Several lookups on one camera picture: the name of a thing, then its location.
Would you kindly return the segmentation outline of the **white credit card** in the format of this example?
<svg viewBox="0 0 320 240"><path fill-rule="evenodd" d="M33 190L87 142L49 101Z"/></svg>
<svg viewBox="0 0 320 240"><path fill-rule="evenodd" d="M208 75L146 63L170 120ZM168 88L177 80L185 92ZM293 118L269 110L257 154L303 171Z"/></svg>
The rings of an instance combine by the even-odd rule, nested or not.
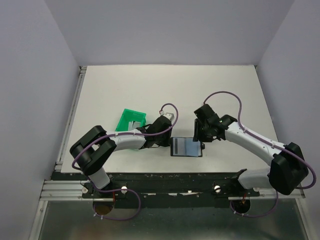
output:
<svg viewBox="0 0 320 240"><path fill-rule="evenodd" d="M171 149L172 156L186 156L186 139L182 137L173 137Z"/></svg>

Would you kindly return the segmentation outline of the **black leather card holder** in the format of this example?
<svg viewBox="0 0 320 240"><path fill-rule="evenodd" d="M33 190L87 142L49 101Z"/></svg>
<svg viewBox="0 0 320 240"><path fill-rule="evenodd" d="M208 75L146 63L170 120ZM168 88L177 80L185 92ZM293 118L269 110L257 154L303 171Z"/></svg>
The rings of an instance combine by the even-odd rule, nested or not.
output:
<svg viewBox="0 0 320 240"><path fill-rule="evenodd" d="M192 137L172 137L170 139L171 157L194 157L203 156L205 144L200 141L194 141Z"/></svg>

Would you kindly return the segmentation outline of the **translucent blue credit card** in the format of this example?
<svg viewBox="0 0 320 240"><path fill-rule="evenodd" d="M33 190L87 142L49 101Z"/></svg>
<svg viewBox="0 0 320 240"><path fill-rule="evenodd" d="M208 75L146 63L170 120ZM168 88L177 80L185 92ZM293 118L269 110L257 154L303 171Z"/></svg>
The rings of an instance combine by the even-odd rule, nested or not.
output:
<svg viewBox="0 0 320 240"><path fill-rule="evenodd" d="M193 141L192 138L185 139L186 156L199 157L201 155L201 144L199 141Z"/></svg>

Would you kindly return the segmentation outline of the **green plastic bin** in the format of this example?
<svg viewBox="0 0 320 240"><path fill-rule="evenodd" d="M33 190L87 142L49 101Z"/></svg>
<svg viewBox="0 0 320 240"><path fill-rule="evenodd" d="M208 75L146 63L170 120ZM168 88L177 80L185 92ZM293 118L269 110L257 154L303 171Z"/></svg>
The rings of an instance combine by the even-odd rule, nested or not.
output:
<svg viewBox="0 0 320 240"><path fill-rule="evenodd" d="M147 114L144 112L125 108L115 131L133 133L136 128L143 127L146 124L146 116ZM138 150L143 146L145 140L142 136L125 134L117 136L115 142L117 145L116 151L126 149Z"/></svg>

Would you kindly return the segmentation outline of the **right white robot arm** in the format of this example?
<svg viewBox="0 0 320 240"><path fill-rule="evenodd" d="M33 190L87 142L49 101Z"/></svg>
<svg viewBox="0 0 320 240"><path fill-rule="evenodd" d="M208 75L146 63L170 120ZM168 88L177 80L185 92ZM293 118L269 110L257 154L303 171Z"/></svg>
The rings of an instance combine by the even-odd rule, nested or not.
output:
<svg viewBox="0 0 320 240"><path fill-rule="evenodd" d="M283 195L290 195L309 174L297 144L285 145L261 135L254 137L241 128L236 118L227 114L219 117L208 104L195 110L194 114L194 141L229 141L267 164L264 169L238 171L230 183L230 191L234 195L241 196L253 188L273 188Z"/></svg>

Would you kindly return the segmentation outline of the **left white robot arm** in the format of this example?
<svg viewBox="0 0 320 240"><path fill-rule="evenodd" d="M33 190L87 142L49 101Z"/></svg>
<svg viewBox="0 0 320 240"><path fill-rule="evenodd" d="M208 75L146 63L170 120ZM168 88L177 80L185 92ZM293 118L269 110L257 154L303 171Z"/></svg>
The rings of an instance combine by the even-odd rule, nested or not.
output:
<svg viewBox="0 0 320 240"><path fill-rule="evenodd" d="M93 191L99 197L107 197L111 191L111 180L103 165L111 154L127 149L148 149L154 145L168 147L173 119L172 113L165 113L152 124L130 131L108 132L96 125L69 149L74 158L71 166L80 170L94 184Z"/></svg>

